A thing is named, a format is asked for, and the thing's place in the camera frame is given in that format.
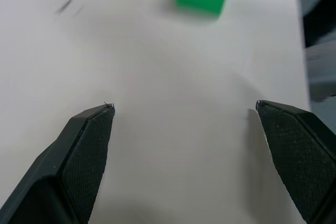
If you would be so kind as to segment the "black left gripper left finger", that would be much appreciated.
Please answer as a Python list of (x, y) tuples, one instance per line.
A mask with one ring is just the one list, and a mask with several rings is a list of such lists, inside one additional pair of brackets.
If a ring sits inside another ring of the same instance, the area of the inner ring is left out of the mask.
[(105, 171), (115, 107), (73, 116), (1, 208), (1, 223), (88, 223)]

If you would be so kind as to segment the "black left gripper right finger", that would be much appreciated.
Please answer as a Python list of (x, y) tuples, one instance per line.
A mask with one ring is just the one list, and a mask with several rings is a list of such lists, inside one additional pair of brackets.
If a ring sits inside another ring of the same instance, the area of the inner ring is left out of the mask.
[(275, 168), (306, 223), (335, 223), (335, 134), (313, 113), (259, 100)]

